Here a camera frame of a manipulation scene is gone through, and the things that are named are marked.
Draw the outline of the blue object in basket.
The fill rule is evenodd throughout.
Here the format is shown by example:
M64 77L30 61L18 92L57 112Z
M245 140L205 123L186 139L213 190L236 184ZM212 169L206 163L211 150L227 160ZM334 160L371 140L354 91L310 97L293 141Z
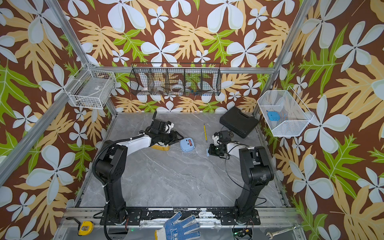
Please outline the blue object in basket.
M279 113L275 111L267 111L267 116L273 122L278 122L281 119Z

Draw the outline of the black plastic tool case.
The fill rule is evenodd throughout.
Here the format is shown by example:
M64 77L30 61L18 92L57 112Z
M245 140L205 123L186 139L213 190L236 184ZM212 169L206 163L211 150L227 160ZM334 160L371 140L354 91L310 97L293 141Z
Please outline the black plastic tool case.
M233 107L220 117L220 124L245 139L259 124L259 120Z

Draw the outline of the silver spanner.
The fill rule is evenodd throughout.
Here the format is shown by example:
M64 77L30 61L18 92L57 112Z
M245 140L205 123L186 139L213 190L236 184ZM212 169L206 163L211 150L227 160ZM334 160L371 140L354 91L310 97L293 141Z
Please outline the silver spanner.
M281 235L283 233L287 233L287 232L290 232L290 231L293 231L293 230L297 230L300 227L301 227L301 225L294 225L293 227L282 229L282 230L278 230L278 231L275 231L275 232L267 232L266 236L269 238L269 240L272 240L277 235Z

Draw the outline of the blue dotted work glove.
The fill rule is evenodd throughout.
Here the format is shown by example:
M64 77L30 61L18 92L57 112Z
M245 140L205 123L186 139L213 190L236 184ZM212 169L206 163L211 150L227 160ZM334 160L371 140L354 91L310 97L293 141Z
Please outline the blue dotted work glove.
M195 240L201 237L200 223L191 215L181 220L182 212L175 213L164 226L155 231L156 240Z

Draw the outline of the yellow tape measure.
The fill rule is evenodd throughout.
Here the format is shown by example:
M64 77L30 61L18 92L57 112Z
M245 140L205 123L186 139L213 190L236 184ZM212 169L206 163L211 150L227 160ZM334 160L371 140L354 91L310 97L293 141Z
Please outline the yellow tape measure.
M94 223L91 221L83 221L79 224L78 235L87 236L94 230Z

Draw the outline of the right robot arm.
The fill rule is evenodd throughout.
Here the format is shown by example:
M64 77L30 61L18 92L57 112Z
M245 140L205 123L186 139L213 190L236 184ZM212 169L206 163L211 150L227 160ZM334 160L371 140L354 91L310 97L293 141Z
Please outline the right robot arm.
M238 158L244 182L234 207L222 213L221 225L260 225L256 201L261 190L274 179L270 160L264 147L250 147L233 141L232 137L233 133L230 131L216 132L212 136L214 142L208 148L210 156L216 156L225 161L230 157Z

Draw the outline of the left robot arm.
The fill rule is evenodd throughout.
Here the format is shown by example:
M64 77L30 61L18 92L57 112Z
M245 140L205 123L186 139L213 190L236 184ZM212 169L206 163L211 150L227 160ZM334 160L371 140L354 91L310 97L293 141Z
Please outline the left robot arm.
M183 140L184 137L173 127L170 121L152 119L151 125L137 136L104 142L92 166L93 175L102 184L106 198L101 224L122 225L127 221L121 182L127 157L142 149L153 146L167 148Z

